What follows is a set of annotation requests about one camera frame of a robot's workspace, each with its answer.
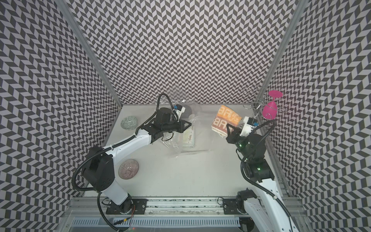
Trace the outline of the grey towel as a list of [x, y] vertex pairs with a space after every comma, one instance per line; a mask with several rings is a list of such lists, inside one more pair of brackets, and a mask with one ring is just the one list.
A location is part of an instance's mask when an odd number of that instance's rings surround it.
[[194, 104], [183, 104], [182, 107], [185, 111], [181, 114], [181, 119], [192, 119], [198, 113], [198, 109]]

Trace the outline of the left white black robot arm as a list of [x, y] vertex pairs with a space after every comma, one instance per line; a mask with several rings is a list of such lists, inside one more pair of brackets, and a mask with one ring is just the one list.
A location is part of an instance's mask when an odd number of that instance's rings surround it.
[[116, 180], [115, 165], [134, 151], [163, 138], [165, 133], [185, 132], [192, 125], [181, 119], [186, 111], [186, 107], [180, 104], [157, 108], [131, 137], [103, 148], [91, 148], [87, 159], [73, 172], [73, 189], [103, 193], [120, 213], [128, 213], [132, 209], [132, 199]]

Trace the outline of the clear plastic vacuum bag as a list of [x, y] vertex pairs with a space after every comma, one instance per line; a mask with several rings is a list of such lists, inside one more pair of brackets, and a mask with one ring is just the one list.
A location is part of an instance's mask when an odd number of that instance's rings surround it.
[[162, 145], [176, 157], [215, 151], [217, 133], [212, 130], [212, 122], [217, 107], [186, 100], [172, 100], [172, 104], [173, 106], [179, 104], [185, 108], [180, 118], [190, 122], [191, 126], [183, 133], [164, 133], [164, 137], [160, 139]]

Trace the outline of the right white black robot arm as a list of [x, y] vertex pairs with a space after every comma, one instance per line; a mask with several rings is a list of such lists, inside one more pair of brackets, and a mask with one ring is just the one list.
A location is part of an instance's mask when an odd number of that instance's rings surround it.
[[277, 126], [270, 120], [255, 127], [247, 136], [231, 124], [227, 125], [227, 142], [242, 154], [240, 171], [252, 188], [237, 193], [238, 210], [247, 214], [260, 232], [296, 232], [298, 227], [278, 191], [275, 176], [264, 158], [265, 140]]

